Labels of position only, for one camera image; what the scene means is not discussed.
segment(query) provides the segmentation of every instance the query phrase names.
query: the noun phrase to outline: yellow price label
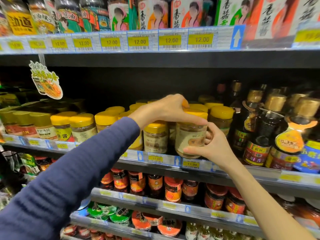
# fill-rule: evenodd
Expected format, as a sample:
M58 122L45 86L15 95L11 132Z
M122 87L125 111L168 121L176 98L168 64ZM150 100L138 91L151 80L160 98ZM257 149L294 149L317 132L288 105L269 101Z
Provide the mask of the yellow price label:
M52 43L52 47L53 48L62 48L62 49L67 49L68 48L68 44L66 42L66 39L52 39L51 40Z
M46 44L43 40L30 40L29 45L32 49L46 49Z
M258 226L258 223L255 219L252 219L252 218L248 218L248 217L245 217L244 220L243 220L244 223L247 223L247 224L251 224L251 225L256 225Z
M123 198L126 200L137 201L137 198L134 195L124 194Z
M159 45L181 45L181 35L159 36Z
M40 144L39 144L39 141L37 141L37 140L29 140L29 143L30 143L30 145L32 145L32 146L39 146Z
M297 156L286 156L284 159L288 163L295 163L298 160Z
M14 139L13 139L12 137L6 137L6 136L4 136L4 140L5 140L6 142L14 142Z
M149 46L149 37L128 37L129 46Z
M120 38L119 37L110 37L110 38L100 38L102 47L120 47Z
M24 47L21 41L9 41L8 45L12 50L24 50Z
M76 48L90 48L92 47L91 39L73 39L74 47Z
M57 147L60 149L68 149L68 145L67 144L57 144Z
M163 207L166 207L166 208L169 208L172 210L175 210L177 208L177 206L175 204L170 204L170 203L166 203L166 202L163 203Z
M300 30L297 32L294 42L319 42L320 29Z
M187 168L199 169L200 163L197 161L187 161L187 159L183 159L183 166Z
M226 214L223 213L223 211L221 212L213 211L211 212L211 217L226 218Z
M104 196L112 196L112 193L106 190L100 190L100 194Z
M197 45L197 44L212 44L214 38L213 33L208 34L190 34L188 37L188 44Z
M153 163L163 163L163 157L161 156L149 155L148 160Z
M298 183L298 182L301 181L302 176L300 176L300 175L292 175L292 174L281 174L279 179Z

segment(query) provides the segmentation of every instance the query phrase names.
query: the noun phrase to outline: plastic jar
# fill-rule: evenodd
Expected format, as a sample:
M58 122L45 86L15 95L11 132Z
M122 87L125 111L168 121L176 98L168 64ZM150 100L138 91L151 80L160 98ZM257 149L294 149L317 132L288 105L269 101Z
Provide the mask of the plastic jar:
M132 213L132 223L135 229L139 229L141 231L146 231L146 232L149 232L151 230L150 223L139 211L135 210Z
M50 117L51 123L55 128L58 141L75 141L70 127L70 118L75 115L77 115L77 112L68 111L57 113Z
M228 135L234 110L226 106L214 106L210 110L209 121L214 123L224 134Z
M41 171L45 171L51 164L51 158L45 156L35 156L35 163L41 168Z
M108 172L101 180L102 188L105 190L113 190L113 176L111 172Z
M243 215L246 204L236 188L229 187L229 194L226 198L226 210L231 213Z
M90 238L90 231L89 231L88 228L85 228L85 227L82 227L82 226L78 226L78 233L79 233L79 236L82 239Z
M77 142L86 141L98 133L96 123L94 122L94 115L91 113L72 116L69 121L72 135Z
M112 168L114 186L119 189L125 189L129 185L128 174L125 170Z
M118 120L118 112L114 110L102 111L94 116L98 133L111 126Z
M166 153L168 147L168 127L164 121L156 121L143 129L144 150Z
M118 120L120 120L122 117L129 116L131 113L132 113L131 111L127 111L127 112L119 114ZM143 149L142 131L140 131L138 138L128 147L128 149L137 150L137 151L140 151Z
M186 223L186 240L196 240L198 235L198 226L196 223L187 222Z
M18 124L22 129L22 135L26 137L38 138L36 127L34 126L30 117L31 112L28 111L15 111L13 115L17 118Z
M198 193L199 182L184 180L182 184L182 193L186 201L193 201Z
M142 215L146 218L151 226L158 226L163 221L163 216L157 216L149 213L142 212Z
M22 128L19 126L18 120L14 116L15 111L13 110L18 107L19 106L14 106L0 109L0 118L7 134L22 136Z
M208 114L197 109L184 109L184 111L191 115L196 115L207 119ZM175 149L181 157L195 159L200 155L191 155L183 152L187 146L203 147L206 139L206 125L196 125L193 123L177 122L177 137Z
M160 198L163 186L163 177L160 175L148 175L148 183L150 187L150 197Z
M58 139L54 126L50 120L51 114L34 112L30 113L30 117L40 138L49 140Z
M125 112L125 108L122 106L113 106L106 109L106 111L109 111L109 110L117 112L118 115Z
M208 107L206 105L203 104L189 104L190 109L198 109L201 110L203 112L208 113Z
M182 228L182 222L176 219L163 219L158 225L159 232L166 237L177 237Z
M141 172L128 171L128 173L132 194L144 196L144 188L146 187L146 176Z
M164 177L165 184L165 199L170 202L181 202L181 185L182 179L174 177Z
M138 0L140 29L168 28L168 0Z
M221 210L228 189L222 185L206 184L205 205L212 210Z

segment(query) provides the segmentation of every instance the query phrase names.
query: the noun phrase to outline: product label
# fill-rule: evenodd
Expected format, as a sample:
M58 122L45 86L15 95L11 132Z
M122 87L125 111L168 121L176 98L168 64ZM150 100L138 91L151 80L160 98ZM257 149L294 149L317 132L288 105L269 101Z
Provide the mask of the product label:
M22 126L22 135L29 137L39 137L35 126Z
M11 34L12 33L5 15L0 13L0 36L9 36Z
M128 149L136 149L138 147L142 146L142 131L140 132L140 135L138 136L138 138L129 146Z
M81 8L84 29L86 32L110 31L109 11L99 7Z
M249 139L250 139L249 133L244 133L236 129L234 133L234 140L233 140L232 147L238 150L243 150L246 147Z
M282 153L274 147L271 147L270 153L266 160L266 167L281 170L291 170L294 163L298 160L299 157L296 155Z
M257 120L256 113L250 113L249 117L245 120L243 126L247 131L254 132L256 128L256 120Z
M113 3L108 6L112 31L129 30L129 5Z
M55 128L55 132L59 141L75 141L70 127L64 129Z
M148 178L149 181L149 187L152 190L159 190L162 188L163 185L163 177L159 178L159 179L151 179Z
M209 240L210 234L203 234L201 231L198 232L198 240Z
M304 173L318 173L320 171L320 143L308 141L293 167Z
M13 125L5 125L5 130L8 134L21 136L22 135L22 128L17 124Z
M168 3L162 0L143 0L138 3L140 29L168 27Z
M196 240L198 230L191 231L188 227L186 227L186 240Z
M200 27L203 0L172 0L171 28Z
M182 189L182 192L189 197L193 197L198 193L198 185L195 187L190 187L186 184L182 184L181 189Z
M215 26L246 24L254 0L218 0Z
M143 177L139 181L130 180L130 187L133 192L140 192L146 187L146 178Z
M205 205L212 209L212 210L221 210L222 208L222 204L223 204L223 199L222 200L216 200L216 199L213 199L211 198L207 192L205 193L204 195L204 202L205 202Z
M49 127L49 128L46 128L46 129L38 129L36 128L38 134L39 134L39 137L42 138L42 139L50 139L50 140L55 140L57 139L57 134L56 134L56 131L55 131L55 128L52 126L52 127Z
M165 198L167 201L178 202L181 199L182 190L178 190L178 192L171 192L165 189Z
M74 141L77 141L77 142L84 142L84 141L88 140L90 137L93 137L97 133L98 132L97 132L96 127L93 127L92 129L89 129L89 130L83 131L83 132L72 131Z
M59 29L62 33L72 34L84 32L81 13L69 9L59 9Z
M30 12L40 34L54 34L56 32L54 20L47 10L30 9Z
M23 12L7 12L8 22L14 35L36 35L37 30L32 17Z
M205 145L206 131L190 132L185 131L177 126L177 137L175 148L179 152L183 152L183 149L188 146L203 147Z
M123 178L117 178L113 180L114 182L114 186L117 189L124 189L128 186L129 184L129 177L128 176L124 176Z
M144 133L144 150L146 152L166 153L168 145L168 136L160 138L151 138Z
M244 151L243 160L250 165L262 167L270 148L271 146L259 146L249 141Z
M245 208L245 205L238 205L230 200L230 198L226 199L226 209L231 213L243 215L243 213L245 212Z

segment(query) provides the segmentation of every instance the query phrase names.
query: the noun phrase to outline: navy knit sweater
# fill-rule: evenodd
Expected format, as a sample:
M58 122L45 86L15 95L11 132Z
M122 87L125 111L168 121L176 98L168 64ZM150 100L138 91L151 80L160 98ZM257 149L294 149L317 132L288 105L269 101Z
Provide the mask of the navy knit sweater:
M139 133L136 122L124 117L59 158L0 211L0 239L59 239L71 212Z

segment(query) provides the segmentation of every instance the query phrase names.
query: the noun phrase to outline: soy sauce bottle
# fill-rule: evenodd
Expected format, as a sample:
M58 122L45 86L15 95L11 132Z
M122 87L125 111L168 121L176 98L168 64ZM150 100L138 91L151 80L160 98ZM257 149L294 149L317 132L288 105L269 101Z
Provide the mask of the soy sauce bottle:
M257 126L252 138L245 149L244 164L258 167L264 165L272 145L273 132L283 119L280 111L285 101L286 96L284 95L271 94L268 96L264 109L257 119Z
M231 148L237 157L242 157L248 140L255 130L258 117L258 107L262 99L261 90L250 90L247 100L242 102L242 108L235 121L235 132Z
M279 134L266 161L267 168L283 170L293 168L311 128L317 125L314 115L319 106L320 100L316 98L301 97L298 100L293 113L287 115L279 127Z

